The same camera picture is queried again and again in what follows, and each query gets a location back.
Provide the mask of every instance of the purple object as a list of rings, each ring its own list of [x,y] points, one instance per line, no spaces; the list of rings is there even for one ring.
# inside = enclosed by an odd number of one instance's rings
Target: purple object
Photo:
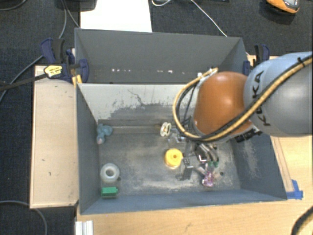
[[[202,180],[203,186],[213,187],[213,173],[209,170],[205,172],[204,179]]]

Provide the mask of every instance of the green block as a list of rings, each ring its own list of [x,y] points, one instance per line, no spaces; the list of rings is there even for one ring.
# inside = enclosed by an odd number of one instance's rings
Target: green block
[[[117,193],[118,193],[118,188],[116,187],[103,187],[101,190],[102,197],[116,196]]]

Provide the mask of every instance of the dark carpet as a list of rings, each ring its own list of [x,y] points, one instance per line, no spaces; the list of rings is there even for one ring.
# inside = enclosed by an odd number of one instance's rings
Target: dark carpet
[[[313,3],[301,1],[295,16],[278,15],[263,0],[195,0],[228,36],[243,38],[246,50],[266,44],[272,55],[312,50]],[[14,1],[0,3],[0,8]],[[67,2],[76,20],[80,5]],[[150,4],[152,29],[221,35],[211,21],[188,0],[175,0],[164,7]],[[22,7],[0,12],[0,81],[10,82],[27,64],[39,57],[39,44],[57,38],[64,14],[58,0],[28,0]],[[74,24],[68,18],[65,48],[74,46]],[[20,79],[33,75],[33,69]],[[0,201],[28,202],[31,160],[32,85],[11,89],[0,103]],[[74,208],[42,210],[49,235],[73,234]],[[44,234],[44,226],[33,211],[15,205],[0,205],[1,235]]]

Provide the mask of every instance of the yellow roll of tape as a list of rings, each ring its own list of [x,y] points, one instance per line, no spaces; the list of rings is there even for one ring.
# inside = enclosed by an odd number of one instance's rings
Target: yellow roll of tape
[[[181,159],[182,152],[176,148],[167,150],[164,156],[164,161],[166,165],[172,168],[180,166]]]

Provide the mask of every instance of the yellow cable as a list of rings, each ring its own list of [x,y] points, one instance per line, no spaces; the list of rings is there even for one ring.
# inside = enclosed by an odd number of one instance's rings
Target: yellow cable
[[[306,65],[309,65],[312,63],[312,58],[307,59],[306,61],[304,61],[303,63],[298,64],[297,66],[295,66],[293,69],[291,69],[290,71],[286,72],[285,74],[283,74],[282,76],[280,76],[265,92],[264,94],[254,103],[254,105],[242,116],[240,117],[235,123],[233,123],[231,126],[229,126],[227,129],[223,130],[222,132],[204,139],[204,141],[212,141],[215,139],[218,139],[220,137],[223,137],[224,135],[229,134],[230,132],[234,131],[238,126],[240,126],[241,124],[243,124],[264,102],[265,100],[273,93],[274,90],[277,89],[277,87],[282,84],[283,82],[285,82],[289,77],[291,77],[292,75],[294,75],[296,72],[298,72],[299,70],[301,70],[302,68],[304,68]],[[197,83],[199,80],[199,78],[194,79],[193,81],[189,82],[187,85],[185,85],[180,92],[177,94],[177,96],[175,97],[174,100],[174,104],[173,104],[173,116],[174,116],[174,121],[178,127],[178,129],[187,137],[190,138],[196,138],[196,139],[201,139],[200,136],[196,136],[193,135],[192,133],[187,132],[184,127],[181,125],[181,123],[178,120],[178,117],[176,115],[176,103],[180,97],[180,95],[190,86],[192,86],[193,84]]]

